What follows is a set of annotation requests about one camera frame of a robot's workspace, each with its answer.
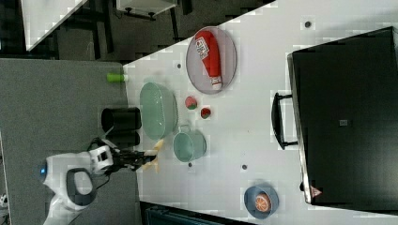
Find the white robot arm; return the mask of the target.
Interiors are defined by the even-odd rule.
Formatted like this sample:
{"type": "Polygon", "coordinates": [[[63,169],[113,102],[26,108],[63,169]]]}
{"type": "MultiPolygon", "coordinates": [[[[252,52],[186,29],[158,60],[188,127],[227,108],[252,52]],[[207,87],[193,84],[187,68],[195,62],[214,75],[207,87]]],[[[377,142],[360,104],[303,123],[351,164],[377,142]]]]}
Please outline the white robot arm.
{"type": "Polygon", "coordinates": [[[97,197],[98,176],[109,177],[121,168],[139,169],[152,162],[159,150],[122,151],[104,144],[81,153],[46,157],[39,168],[44,186],[54,195],[43,225],[69,225],[97,197]]]}

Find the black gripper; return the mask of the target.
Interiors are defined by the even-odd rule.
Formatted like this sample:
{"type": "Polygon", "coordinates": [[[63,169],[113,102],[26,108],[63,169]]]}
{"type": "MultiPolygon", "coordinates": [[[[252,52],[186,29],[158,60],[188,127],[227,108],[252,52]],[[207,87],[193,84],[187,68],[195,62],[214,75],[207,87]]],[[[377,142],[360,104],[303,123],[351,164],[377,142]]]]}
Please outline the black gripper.
{"type": "Polygon", "coordinates": [[[130,156],[134,158],[142,158],[145,157],[145,152],[142,151],[129,151],[129,150],[119,150],[119,149],[113,149],[111,151],[112,157],[113,157],[113,166],[112,166],[112,171],[117,172],[122,168],[128,168],[132,171],[137,171],[138,169],[143,169],[146,170],[151,166],[157,167],[157,161],[150,161],[146,163],[138,163],[138,164],[133,164],[130,165],[130,156]]]}

